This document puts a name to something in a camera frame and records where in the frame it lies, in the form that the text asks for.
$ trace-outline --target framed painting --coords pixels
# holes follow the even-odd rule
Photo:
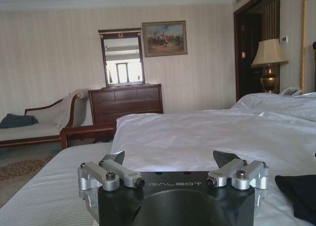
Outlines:
[[[188,54],[185,21],[142,23],[145,57]]]

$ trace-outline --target chaise lounge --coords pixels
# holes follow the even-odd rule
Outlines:
[[[35,116],[39,122],[0,129],[0,148],[60,141],[64,127],[77,127],[84,122],[86,99],[87,90],[76,90],[49,106],[25,109],[24,115]]]

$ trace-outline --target dark blue cushion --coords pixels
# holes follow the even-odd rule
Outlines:
[[[7,114],[6,117],[1,121],[0,128],[13,128],[20,126],[30,126],[38,123],[34,116],[19,116],[13,114]]]

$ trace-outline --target doorway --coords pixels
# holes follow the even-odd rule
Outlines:
[[[263,40],[262,8],[262,0],[251,0],[234,13],[237,100],[246,94],[264,92],[262,68],[251,67]]]
[[[234,12],[236,100],[264,92],[262,68],[252,68],[259,42],[280,37],[280,0],[250,0]],[[280,77],[279,65],[272,73]],[[279,93],[278,82],[274,93]]]

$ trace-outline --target carpet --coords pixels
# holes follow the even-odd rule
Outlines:
[[[0,208],[60,150],[58,142],[0,149]]]

